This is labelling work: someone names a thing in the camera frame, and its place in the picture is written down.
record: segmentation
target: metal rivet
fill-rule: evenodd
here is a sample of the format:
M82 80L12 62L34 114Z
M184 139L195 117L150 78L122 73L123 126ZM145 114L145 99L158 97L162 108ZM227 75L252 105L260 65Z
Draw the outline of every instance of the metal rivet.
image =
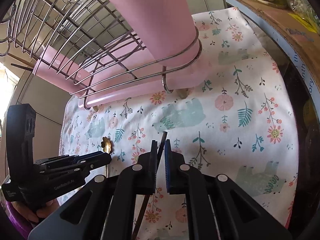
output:
M225 182L225 181L228 180L228 177L227 177L226 175L224 175L224 174L220 174L220 175L218 176L218 180L219 180L219 181L222 181L222 182Z
M141 164L135 164L132 166L132 169L134 171L140 171L142 169L142 165Z
M188 170L190 170L190 166L188 164L181 164L180 165L180 170L188 171Z
M104 176L103 175L97 175L94 177L95 182L103 182L104 181Z

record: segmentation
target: yellow label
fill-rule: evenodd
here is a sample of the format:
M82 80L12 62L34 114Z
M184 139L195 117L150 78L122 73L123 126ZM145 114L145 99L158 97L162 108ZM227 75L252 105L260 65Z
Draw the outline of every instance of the yellow label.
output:
M306 27L308 31L317 33L316 30L310 25L310 23L306 22L304 19L302 19L299 15L293 14L293 13L288 13L290 16L295 18L298 22L300 22L303 26Z

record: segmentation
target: printed cloth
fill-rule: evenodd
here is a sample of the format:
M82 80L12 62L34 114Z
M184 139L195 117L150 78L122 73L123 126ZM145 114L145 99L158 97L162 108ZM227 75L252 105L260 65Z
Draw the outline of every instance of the printed cloth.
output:
M102 150L113 144L108 176L119 174L168 132L173 151L202 173L223 173L284 226L291 212L298 172L298 136L292 106L274 60L237 8L193 15L211 74L180 99L174 91L78 109L66 106L60 154ZM87 178L103 174L94 170ZM59 198L65 202L77 190ZM143 196L136 201L135 220ZM157 173L138 239L188 239L184 195L168 195L164 159Z

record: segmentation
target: metal wire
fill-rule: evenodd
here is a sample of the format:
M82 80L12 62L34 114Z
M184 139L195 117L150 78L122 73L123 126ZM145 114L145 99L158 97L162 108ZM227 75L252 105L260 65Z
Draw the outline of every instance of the metal wire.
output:
M8 11L8 16L0 23L8 24L7 37L0 40L0 43L8 43L8 50L0 53L0 56L7 55L10 43L13 42L16 48L21 47L22 52L30 55L32 59L44 62L57 74L64 75L75 85L81 85L83 87L81 90L71 94L83 91L84 95L79 98L85 98L85 108L87 108L86 99L90 95L158 75L161 75L164 89L170 93L171 90L166 85L166 74L191 65L202 51L199 41L198 54L188 64L170 70L164 66L161 72L137 77L134 74L135 70L176 57L190 49L198 41L198 30L196 28L196 37L193 42L181 52L129 70L124 65L124 60L146 47L109 0L15 0ZM136 45L131 51L114 56L115 51L132 46L134 43ZM57 53L51 62L46 62L43 56L49 46L53 47ZM59 60L59 66L55 67L57 65L53 66L53 63L57 62L58 55L63 55L64 58ZM110 60L103 63L101 60L106 56ZM76 71L70 71L73 64L79 66ZM94 75L114 65L121 66L123 72L96 83L92 82ZM81 69L87 69L90 75L82 79L78 78L77 73ZM101 90L94 89L94 86L123 74L131 75L132 80ZM88 85L84 84L85 80L89 81Z

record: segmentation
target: dish drying rack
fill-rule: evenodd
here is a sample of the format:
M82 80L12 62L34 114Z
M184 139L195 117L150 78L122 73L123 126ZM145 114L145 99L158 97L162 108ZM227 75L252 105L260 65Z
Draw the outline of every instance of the dish drying rack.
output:
M84 94L78 98L84 98L84 108L87 110L90 109L86 106L88 96L154 76L161 75L164 90L171 93L172 90L169 90L166 84L166 74L191 65L199 58L202 51L196 28L193 42L181 52L129 70L122 62L132 54L146 49L146 46L109 0L15 0L1 23L8 24L7 37L0 40L0 43L7 42L8 48L5 53L0 53L0 56L7 55L12 45L15 48L22 48L22 52L27 53L31 59L44 62L48 68L53 68L56 74L63 74L66 79L73 80L74 85L80 84L83 88L70 94L83 91ZM198 40L200 45L198 54L189 63L170 70L163 66L162 71L139 78L132 73L134 70L176 57L189 50ZM116 50L132 43L135 43L135 48L129 53L119 57L112 55ZM43 59L48 46L57 51L51 62ZM69 58L71 64L78 64L79 68L76 71L70 71L70 67L66 68L66 64L63 65L62 61L58 61L58 67L53 66L59 53ZM102 63L100 60L105 56L109 56L111 60ZM89 79L89 83L85 85L84 79L78 78L77 73L80 69L86 69L92 64L95 64L95 67L88 70L90 75L85 79ZM130 74L133 79L104 89L93 89L96 85L92 82L93 76L116 64L123 68L123 72L100 82L123 74Z

